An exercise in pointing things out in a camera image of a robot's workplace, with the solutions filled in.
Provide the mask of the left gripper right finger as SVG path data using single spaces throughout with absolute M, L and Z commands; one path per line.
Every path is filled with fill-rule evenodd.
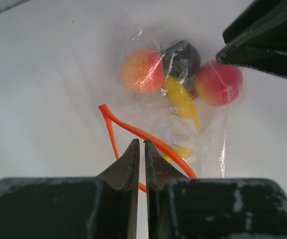
M 190 179 L 145 141 L 151 239 L 287 239 L 287 195 L 265 178 Z

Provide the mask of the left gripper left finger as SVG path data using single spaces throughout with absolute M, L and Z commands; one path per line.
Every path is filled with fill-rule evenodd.
M 139 140 L 95 177 L 0 179 L 0 239 L 134 239 Z

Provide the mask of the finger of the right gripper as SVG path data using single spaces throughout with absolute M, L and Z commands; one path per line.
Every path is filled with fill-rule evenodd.
M 287 0 L 253 1 L 222 36 L 217 63 L 287 78 Z

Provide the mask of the clear zip top bag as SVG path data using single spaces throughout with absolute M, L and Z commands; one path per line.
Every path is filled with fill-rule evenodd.
M 149 139 L 189 178 L 224 178 L 227 118 L 243 85 L 240 68 L 218 64 L 188 35 L 136 26 L 99 107 L 115 157 L 127 139 Z

